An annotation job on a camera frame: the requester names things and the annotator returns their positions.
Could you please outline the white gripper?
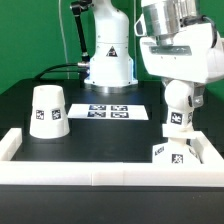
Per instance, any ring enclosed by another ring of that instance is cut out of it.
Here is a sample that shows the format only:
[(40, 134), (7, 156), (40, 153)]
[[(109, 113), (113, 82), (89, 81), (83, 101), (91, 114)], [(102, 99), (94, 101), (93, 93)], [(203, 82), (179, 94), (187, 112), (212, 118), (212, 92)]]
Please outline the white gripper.
[(212, 25), (203, 23), (183, 28), (174, 36), (171, 46), (158, 46), (155, 37), (146, 35), (143, 15), (134, 30), (140, 37), (147, 72), (154, 76), (196, 82), (192, 86), (190, 105), (201, 107), (204, 104), (203, 84), (224, 78), (224, 48), (220, 36), (212, 47)]

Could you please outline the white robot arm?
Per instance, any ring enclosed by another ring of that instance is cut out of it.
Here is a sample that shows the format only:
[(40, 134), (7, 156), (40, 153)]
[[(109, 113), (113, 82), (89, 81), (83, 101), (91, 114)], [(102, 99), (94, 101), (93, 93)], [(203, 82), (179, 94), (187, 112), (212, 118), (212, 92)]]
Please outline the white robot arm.
[[(93, 0), (96, 48), (84, 84), (102, 92), (135, 85), (128, 53), (129, 20), (111, 0)], [(141, 0), (135, 35), (147, 72), (166, 81), (199, 86), (224, 78), (224, 47), (213, 21), (200, 15), (196, 0)]]

